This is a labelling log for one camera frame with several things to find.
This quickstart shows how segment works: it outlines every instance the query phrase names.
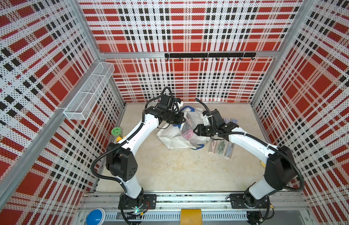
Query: beige floor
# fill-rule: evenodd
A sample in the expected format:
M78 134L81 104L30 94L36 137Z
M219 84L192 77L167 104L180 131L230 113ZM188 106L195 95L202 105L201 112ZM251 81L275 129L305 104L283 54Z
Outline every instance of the beige floor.
M201 108L198 103L185 105ZM208 104L208 107L218 109L222 117L236 118L245 131L264 140L249 104ZM143 104L127 105L120 125L124 134L141 120L143 108ZM155 129L147 137L136 154L139 166L136 177L145 191L244 191L263 177L259 159L240 146L235 146L230 160L208 153L208 144L199 150L168 150L156 136L158 131ZM102 174L111 176L106 168ZM100 179L96 191L123 192L123 189L117 182Z

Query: perforated wall panel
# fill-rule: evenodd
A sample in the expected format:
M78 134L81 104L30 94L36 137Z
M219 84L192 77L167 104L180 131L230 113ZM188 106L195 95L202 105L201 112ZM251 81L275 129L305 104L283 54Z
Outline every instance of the perforated wall panel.
M315 2L255 108L293 150L317 221L349 224L349 1Z
M65 1L0 1L0 181L94 61Z
M83 193L95 185L90 164L105 152L118 105L107 85L88 120L64 120L0 213L0 224L71 224Z
M102 52L277 50L302 3L79 0Z
M249 102L272 58L113 59L114 79L126 102L144 102L170 86L183 101Z

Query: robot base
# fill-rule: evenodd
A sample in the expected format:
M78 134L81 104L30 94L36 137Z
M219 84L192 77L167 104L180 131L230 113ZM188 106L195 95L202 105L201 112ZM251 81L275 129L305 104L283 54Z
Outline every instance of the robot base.
M233 209L247 209L247 205L245 204L244 194L230 194L231 206ZM266 196L261 198L259 204L254 207L254 209L266 209L268 202Z
M128 196L124 196L123 198L123 202L122 202L122 208L123 209L134 209L134 206L131 204L131 201L129 201ZM138 209L143 209L143 210L147 210L148 209L148 203L146 201L148 201L150 203L150 208L149 209L155 209L156 208L156 199L157 199L157 195L155 194L144 194L143 195L143 204L138 208Z

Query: vent grille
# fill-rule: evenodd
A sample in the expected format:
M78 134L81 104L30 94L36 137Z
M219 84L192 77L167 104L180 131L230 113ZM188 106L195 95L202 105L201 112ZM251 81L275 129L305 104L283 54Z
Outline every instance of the vent grille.
M181 212L147 212L144 214L143 221L180 221ZM234 221L248 220L246 211L205 211L202 212L202 221ZM121 213L108 212L106 213L105 221L123 221Z

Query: robotic arm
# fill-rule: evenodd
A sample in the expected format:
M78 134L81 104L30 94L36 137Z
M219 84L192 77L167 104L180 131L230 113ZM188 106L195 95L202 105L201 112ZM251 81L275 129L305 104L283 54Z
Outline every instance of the robotic arm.
M164 94L168 89L170 95ZM148 106L148 103L161 98L156 106ZM263 142L262 140L248 134L237 124L229 122L225 124L220 113L215 109L210 111L208 107L201 103L206 111L204 115L208 117L209 125L199 124L194 133L198 136L213 137L217 135L227 141L238 144L244 149L257 156L262 162L266 163L266 170L263 178L249 186L244 192L244 203L248 208L254 208L260 204L261 198L271 195L283 188L292 191L302 191L304 187L303 176L294 163L292 152L289 148ZM145 110L142 112L142 120L137 126L117 144L111 143L107 147L106 153L96 158L91 164L91 172L99 178L114 180L123 187L124 198L130 209L139 209L144 204L144 192L136 179L138 168L135 154L146 139L146 137L158 127L162 121L168 124L182 124L186 121L184 113L179 112L183 102L172 95L170 88L163 89L160 96L147 102ZM96 172L97 162L106 157L106 168L114 177L103 176ZM300 181L300 187L294 189L287 187L286 184L293 179L296 174Z
M227 141L243 147L266 164L263 178L259 182L249 186L244 192L244 204L248 208L255 208L260 204L261 198L266 195L274 194L282 189L291 191L303 190L303 176L295 165L292 152L288 147L278 147L266 143L248 134L235 123L229 122L225 124L220 113L216 109L210 111L202 101L197 98L196 101L205 107L206 111L203 113L207 115L210 122L207 126L198 124L194 129L196 135L205 137L217 135L218 137L222 137ZM294 189L286 186L296 175L298 175L300 187Z

